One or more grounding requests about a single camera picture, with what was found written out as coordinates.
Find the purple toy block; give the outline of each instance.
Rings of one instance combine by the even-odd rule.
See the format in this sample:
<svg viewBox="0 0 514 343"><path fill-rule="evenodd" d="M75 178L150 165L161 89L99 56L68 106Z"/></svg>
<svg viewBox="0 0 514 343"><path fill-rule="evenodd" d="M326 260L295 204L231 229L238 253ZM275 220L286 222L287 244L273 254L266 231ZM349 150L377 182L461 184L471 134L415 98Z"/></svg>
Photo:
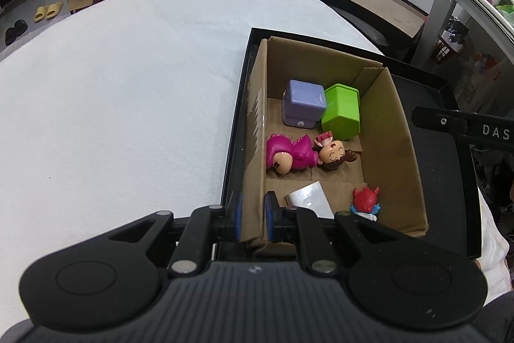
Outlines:
<svg viewBox="0 0 514 343"><path fill-rule="evenodd" d="M326 110L323 86L290 80L282 97L284 125L314 128Z"/></svg>

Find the slipper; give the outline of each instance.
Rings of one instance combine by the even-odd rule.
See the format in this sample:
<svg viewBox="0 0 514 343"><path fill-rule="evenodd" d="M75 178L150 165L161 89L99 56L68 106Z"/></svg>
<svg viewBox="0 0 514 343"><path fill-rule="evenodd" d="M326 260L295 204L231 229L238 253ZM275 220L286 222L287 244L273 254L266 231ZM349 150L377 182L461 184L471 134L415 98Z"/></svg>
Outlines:
<svg viewBox="0 0 514 343"><path fill-rule="evenodd" d="M7 28L5 32L5 45L10 46L16 39L16 30L14 27Z"/></svg>
<svg viewBox="0 0 514 343"><path fill-rule="evenodd" d="M14 23L14 30L16 33L16 37L21 36L25 31L27 31L27 28L29 28L29 26L27 25L27 23L24 20L22 20L22 19L17 20Z"/></svg>
<svg viewBox="0 0 514 343"><path fill-rule="evenodd" d="M46 11L48 11L48 6L40 6L34 15L34 22L38 23L42 19L45 19Z"/></svg>
<svg viewBox="0 0 514 343"><path fill-rule="evenodd" d="M48 7L48 11L46 12L46 19L51 19L57 16L60 13L62 7L62 2L52 3L52 5Z"/></svg>

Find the floor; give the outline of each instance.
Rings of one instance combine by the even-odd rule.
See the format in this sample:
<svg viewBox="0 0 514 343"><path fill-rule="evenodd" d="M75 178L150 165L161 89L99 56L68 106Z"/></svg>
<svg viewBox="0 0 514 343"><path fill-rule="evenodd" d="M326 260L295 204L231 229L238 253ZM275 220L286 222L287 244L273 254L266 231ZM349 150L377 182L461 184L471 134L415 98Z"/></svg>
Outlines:
<svg viewBox="0 0 514 343"><path fill-rule="evenodd" d="M0 51L6 48L5 45L5 31L10 26L13 26L14 23L23 19L27 22L28 29L25 31L25 34L28 34L40 26L46 25L49 23L47 20L42 20L39 23L34 22L35 11L38 7L43 5L50 5L51 3L62 1L64 6L61 10L61 13L58 15L59 17L68 16L68 8L67 8L67 0L24 0L19 5L9 10L9 5L6 6L6 12L0 15Z"/></svg>

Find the green toy block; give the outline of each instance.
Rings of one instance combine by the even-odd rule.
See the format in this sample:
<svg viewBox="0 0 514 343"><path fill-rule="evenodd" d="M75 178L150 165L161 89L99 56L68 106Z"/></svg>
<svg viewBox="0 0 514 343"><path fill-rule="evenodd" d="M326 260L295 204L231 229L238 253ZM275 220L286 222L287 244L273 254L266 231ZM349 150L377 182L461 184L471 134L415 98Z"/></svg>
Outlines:
<svg viewBox="0 0 514 343"><path fill-rule="evenodd" d="M323 131L332 131L336 140L348 140L360 133L359 91L336 83L325 90L326 111Z"/></svg>

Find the doll head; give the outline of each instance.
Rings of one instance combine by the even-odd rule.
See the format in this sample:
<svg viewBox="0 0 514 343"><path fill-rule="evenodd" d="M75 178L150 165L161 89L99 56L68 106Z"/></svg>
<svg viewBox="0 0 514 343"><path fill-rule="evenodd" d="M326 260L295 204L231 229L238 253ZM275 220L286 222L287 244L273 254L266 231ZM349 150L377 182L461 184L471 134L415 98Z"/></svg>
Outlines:
<svg viewBox="0 0 514 343"><path fill-rule="evenodd" d="M338 168L344 162L353 162L356 159L355 152L345 150L343 142L340 140L325 142L325 146L318 151L318 164L327 170Z"/></svg>
<svg viewBox="0 0 514 343"><path fill-rule="evenodd" d="M266 169L274 168L284 175L291 170L293 156L292 141L285 135L272 134L266 141Z"/></svg>

